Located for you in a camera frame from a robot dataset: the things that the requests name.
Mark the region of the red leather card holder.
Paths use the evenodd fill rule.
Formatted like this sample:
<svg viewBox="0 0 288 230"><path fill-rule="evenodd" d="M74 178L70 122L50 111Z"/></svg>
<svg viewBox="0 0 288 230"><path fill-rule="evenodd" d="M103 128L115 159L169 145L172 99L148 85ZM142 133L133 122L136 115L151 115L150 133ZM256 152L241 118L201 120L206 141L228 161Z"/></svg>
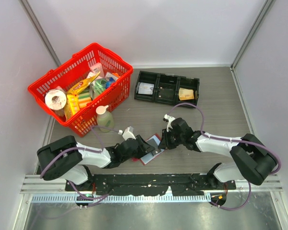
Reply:
<svg viewBox="0 0 288 230"><path fill-rule="evenodd" d="M147 165L149 162L151 162L153 159L158 157L161 153L163 153L165 150L160 149L158 145L161 142L161 137L158 134L154 134L149 139L146 140L148 144L152 144L152 146L155 148L154 151L149 152L148 154L144 155L140 159L132 158L132 161L136 162L139 161L143 165Z"/></svg>

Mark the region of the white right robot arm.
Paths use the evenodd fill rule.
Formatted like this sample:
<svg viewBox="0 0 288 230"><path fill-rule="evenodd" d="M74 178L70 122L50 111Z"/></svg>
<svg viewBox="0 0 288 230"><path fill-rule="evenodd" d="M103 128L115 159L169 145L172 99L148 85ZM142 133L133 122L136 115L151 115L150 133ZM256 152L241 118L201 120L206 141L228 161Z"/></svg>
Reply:
<svg viewBox="0 0 288 230"><path fill-rule="evenodd" d="M239 138L212 136L209 133L194 131L182 118L165 115L167 127L162 130L159 148L172 150L183 145L196 152L211 152L233 159L231 164L217 164L207 177L212 189L219 189L224 182L245 179L254 185L261 185L278 166L278 160L252 134Z"/></svg>

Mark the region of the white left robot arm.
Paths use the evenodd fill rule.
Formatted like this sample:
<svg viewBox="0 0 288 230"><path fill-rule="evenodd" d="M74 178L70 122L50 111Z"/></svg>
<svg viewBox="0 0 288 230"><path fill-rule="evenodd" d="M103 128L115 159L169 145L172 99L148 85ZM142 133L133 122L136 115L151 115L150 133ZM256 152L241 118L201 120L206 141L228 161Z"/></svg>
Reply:
<svg viewBox="0 0 288 230"><path fill-rule="evenodd" d="M52 181L63 178L87 191L93 185L86 166L112 169L129 159L140 159L155 151L141 136L129 138L121 144L110 147L93 148L76 141L74 136L65 136L41 147L37 157L41 168L40 178Z"/></svg>

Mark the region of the dark card in tray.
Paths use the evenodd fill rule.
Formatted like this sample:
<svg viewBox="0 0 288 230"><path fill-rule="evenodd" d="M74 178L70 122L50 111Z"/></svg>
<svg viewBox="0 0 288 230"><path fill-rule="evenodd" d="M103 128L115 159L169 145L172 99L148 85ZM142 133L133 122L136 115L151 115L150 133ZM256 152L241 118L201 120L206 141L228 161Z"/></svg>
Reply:
<svg viewBox="0 0 288 230"><path fill-rule="evenodd" d="M169 88L159 88L159 97L170 97L172 94L172 89Z"/></svg>

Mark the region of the white cards in tray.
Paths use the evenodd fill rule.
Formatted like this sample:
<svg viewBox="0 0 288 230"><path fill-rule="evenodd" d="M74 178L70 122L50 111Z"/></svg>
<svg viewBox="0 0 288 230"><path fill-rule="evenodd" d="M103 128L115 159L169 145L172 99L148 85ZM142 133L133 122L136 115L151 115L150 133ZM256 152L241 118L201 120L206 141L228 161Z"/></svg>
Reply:
<svg viewBox="0 0 288 230"><path fill-rule="evenodd" d="M154 84L140 82L138 84L138 94L152 95L154 91Z"/></svg>

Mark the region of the green soap pump bottle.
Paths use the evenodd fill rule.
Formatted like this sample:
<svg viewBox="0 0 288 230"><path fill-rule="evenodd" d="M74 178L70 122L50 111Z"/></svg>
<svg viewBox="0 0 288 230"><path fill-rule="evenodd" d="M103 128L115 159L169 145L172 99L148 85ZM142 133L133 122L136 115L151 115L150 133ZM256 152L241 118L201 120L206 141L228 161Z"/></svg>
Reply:
<svg viewBox="0 0 288 230"><path fill-rule="evenodd" d="M96 108L97 125L99 126L101 132L109 132L114 128L115 125L114 118L111 112L108 111L108 108L109 105L101 105Z"/></svg>

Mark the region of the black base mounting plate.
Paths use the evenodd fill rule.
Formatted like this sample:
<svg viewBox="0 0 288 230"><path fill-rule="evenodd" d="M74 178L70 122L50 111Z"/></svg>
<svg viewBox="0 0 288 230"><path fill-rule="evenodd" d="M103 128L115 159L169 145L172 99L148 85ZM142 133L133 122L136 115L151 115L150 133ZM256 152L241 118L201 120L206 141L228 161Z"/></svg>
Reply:
<svg viewBox="0 0 288 230"><path fill-rule="evenodd" d="M234 181L222 183L213 175L176 174L95 174L76 185L80 192L113 196L163 196L170 188L174 196L203 195L204 190L235 190Z"/></svg>

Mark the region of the black three-compartment tray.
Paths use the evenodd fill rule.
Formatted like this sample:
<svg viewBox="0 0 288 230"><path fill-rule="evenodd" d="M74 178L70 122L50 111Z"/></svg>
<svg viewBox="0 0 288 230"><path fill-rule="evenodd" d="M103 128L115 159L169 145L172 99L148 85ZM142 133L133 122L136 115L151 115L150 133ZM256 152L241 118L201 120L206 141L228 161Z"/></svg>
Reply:
<svg viewBox="0 0 288 230"><path fill-rule="evenodd" d="M154 103L197 105L200 80L179 75L140 71L134 99Z"/></svg>

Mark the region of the green packaged item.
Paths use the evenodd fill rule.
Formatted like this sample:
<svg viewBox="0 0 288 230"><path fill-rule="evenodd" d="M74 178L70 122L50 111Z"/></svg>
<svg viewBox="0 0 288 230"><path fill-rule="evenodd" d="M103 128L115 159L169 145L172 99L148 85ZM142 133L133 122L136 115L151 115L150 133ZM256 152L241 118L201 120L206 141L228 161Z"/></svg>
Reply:
<svg viewBox="0 0 288 230"><path fill-rule="evenodd" d="M111 82L106 79L98 79L93 81L89 86L89 92L94 99L102 94L107 88L111 86Z"/></svg>

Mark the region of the yellow green sponge pack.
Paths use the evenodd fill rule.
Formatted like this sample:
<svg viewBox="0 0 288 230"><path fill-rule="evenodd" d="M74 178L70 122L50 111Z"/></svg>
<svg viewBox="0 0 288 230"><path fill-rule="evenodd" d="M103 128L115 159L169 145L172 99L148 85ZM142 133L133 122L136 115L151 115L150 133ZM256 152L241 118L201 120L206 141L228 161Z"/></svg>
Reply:
<svg viewBox="0 0 288 230"><path fill-rule="evenodd" d="M92 98L89 92L82 92L81 94L77 95L77 100L79 107L84 108L92 101Z"/></svg>

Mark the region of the red plastic shopping basket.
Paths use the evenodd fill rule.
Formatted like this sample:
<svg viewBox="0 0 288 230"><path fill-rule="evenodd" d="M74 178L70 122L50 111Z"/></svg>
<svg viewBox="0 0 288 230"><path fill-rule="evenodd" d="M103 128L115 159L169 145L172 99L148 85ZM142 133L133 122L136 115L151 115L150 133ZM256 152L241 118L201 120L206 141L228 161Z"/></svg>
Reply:
<svg viewBox="0 0 288 230"><path fill-rule="evenodd" d="M57 86L65 91L69 90L77 82L83 80L90 67L96 63L101 63L104 72L117 73L119 79L69 120L59 117L46 106L45 96L49 90ZM97 124L96 108L98 106L108 105L108 110L112 112L129 97L132 73L132 66L119 55L98 43L91 43L73 54L67 62L56 69L49 70L47 74L29 85L28 91L37 104L59 124L69 127L75 134L83 137L90 132L91 126Z"/></svg>

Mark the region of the yellow box in basket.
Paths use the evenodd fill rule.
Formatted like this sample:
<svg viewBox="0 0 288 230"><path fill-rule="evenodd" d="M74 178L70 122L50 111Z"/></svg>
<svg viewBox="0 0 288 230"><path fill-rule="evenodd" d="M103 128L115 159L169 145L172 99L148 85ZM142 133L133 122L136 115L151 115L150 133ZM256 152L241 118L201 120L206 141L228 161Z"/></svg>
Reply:
<svg viewBox="0 0 288 230"><path fill-rule="evenodd" d="M67 98L67 101L63 110L64 110L66 120L69 120L76 113L80 111L80 107L79 107L78 98L76 95L67 94L66 98Z"/></svg>

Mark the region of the yellow snack bag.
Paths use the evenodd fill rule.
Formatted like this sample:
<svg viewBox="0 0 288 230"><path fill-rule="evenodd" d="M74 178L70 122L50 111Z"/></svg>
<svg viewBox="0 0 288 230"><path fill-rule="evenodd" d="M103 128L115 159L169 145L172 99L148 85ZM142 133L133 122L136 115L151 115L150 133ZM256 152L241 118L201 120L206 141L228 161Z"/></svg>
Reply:
<svg viewBox="0 0 288 230"><path fill-rule="evenodd" d="M97 73L89 72L87 77L72 86L67 91L67 94L79 95L100 75L100 73L100 71Z"/></svg>

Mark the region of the pink white box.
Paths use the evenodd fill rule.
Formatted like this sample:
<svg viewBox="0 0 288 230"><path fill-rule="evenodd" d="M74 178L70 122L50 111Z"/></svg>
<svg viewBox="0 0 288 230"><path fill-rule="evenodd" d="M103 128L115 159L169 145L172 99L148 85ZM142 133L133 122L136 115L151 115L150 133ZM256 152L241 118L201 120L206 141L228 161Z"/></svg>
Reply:
<svg viewBox="0 0 288 230"><path fill-rule="evenodd" d="M97 73L100 72L99 75L102 76L102 77L104 77L103 67L102 67L102 64L101 64L100 62L92 65L92 66L90 67L90 70L91 70L91 72L93 72L93 73L95 73L95 74L97 74Z"/></svg>

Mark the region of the toilet paper roll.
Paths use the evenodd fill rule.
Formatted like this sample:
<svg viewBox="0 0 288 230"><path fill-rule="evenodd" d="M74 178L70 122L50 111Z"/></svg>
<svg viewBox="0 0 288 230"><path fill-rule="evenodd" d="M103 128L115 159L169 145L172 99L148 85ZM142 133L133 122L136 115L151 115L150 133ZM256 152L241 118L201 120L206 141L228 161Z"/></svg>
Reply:
<svg viewBox="0 0 288 230"><path fill-rule="evenodd" d="M50 90L46 93L45 104L51 110L61 110L66 105L66 94L61 90Z"/></svg>

